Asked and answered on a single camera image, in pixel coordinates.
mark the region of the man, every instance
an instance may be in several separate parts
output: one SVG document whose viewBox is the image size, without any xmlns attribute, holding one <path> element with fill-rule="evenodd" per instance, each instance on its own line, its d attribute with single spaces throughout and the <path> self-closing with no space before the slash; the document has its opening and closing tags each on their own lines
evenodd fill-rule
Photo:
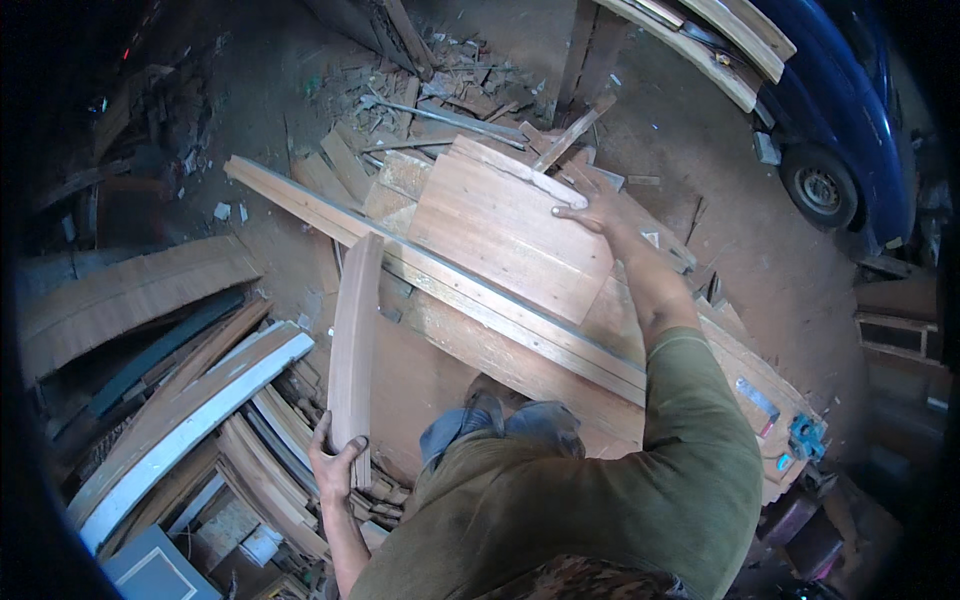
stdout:
<svg viewBox="0 0 960 600">
<path fill-rule="evenodd" d="M 371 558 L 349 506 L 349 465 L 367 441 L 310 460 L 337 584 L 350 598 L 719 598 L 760 510 L 754 432 L 700 331 L 684 281 L 617 196 L 553 209 L 604 235 L 626 268 L 647 348 L 645 450 L 584 459 L 559 403 L 506 422 L 480 392 L 420 439 L 416 512 Z"/>
</svg>

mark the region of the blue jeans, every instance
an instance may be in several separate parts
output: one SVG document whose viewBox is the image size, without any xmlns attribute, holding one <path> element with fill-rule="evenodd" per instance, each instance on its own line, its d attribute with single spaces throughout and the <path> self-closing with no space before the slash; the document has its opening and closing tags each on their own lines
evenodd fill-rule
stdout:
<svg viewBox="0 0 960 600">
<path fill-rule="evenodd" d="M 500 411 L 497 404 L 493 409 Z M 496 431 L 496 423 L 503 423 Z M 420 456 L 423 466 L 431 471 L 437 467 L 448 446 L 466 434 L 490 429 L 496 437 L 531 438 L 557 448 L 564 456 L 584 458 L 584 444 L 577 435 L 580 422 L 562 403 L 524 402 L 509 419 L 500 414 L 491 415 L 479 408 L 455 408 L 433 421 L 420 436 Z"/>
</svg>

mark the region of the left hand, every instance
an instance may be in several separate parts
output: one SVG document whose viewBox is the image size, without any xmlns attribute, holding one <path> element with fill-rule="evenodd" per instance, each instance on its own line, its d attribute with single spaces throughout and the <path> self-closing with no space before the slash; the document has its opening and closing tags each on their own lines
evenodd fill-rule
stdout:
<svg viewBox="0 0 960 600">
<path fill-rule="evenodd" d="M 307 450 L 313 476 L 320 488 L 321 503 L 340 502 L 350 496 L 350 466 L 367 449 L 368 443 L 367 438 L 358 436 L 350 440 L 340 454 L 327 454 L 324 443 L 332 420 L 333 415 L 326 411 L 313 430 L 313 440 Z"/>
</svg>

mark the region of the person's hand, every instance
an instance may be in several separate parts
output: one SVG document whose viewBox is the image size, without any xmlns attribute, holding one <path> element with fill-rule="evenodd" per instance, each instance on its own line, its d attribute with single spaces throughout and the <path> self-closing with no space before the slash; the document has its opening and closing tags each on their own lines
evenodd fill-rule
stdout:
<svg viewBox="0 0 960 600">
<path fill-rule="evenodd" d="M 333 415 L 326 411 L 313 430 L 313 440 L 307 450 L 313 476 L 320 488 L 321 503 L 343 501 L 350 496 L 350 466 L 367 449 L 367 438 L 358 436 L 350 440 L 340 454 L 327 454 L 324 444 L 332 419 Z"/>
<path fill-rule="evenodd" d="M 617 228 L 636 229 L 642 225 L 639 205 L 611 191 L 592 195 L 587 208 L 554 206 L 552 212 L 555 217 L 571 219 L 608 238 Z"/>
</svg>

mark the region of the car tire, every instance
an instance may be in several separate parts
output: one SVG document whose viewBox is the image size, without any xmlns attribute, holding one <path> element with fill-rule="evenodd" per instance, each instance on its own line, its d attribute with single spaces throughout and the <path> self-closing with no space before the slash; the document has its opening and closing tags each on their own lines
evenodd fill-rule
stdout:
<svg viewBox="0 0 960 600">
<path fill-rule="evenodd" d="M 780 179 L 793 204 L 808 221 L 821 228 L 845 228 L 859 204 L 856 184 L 836 156 L 811 145 L 783 151 Z"/>
</svg>

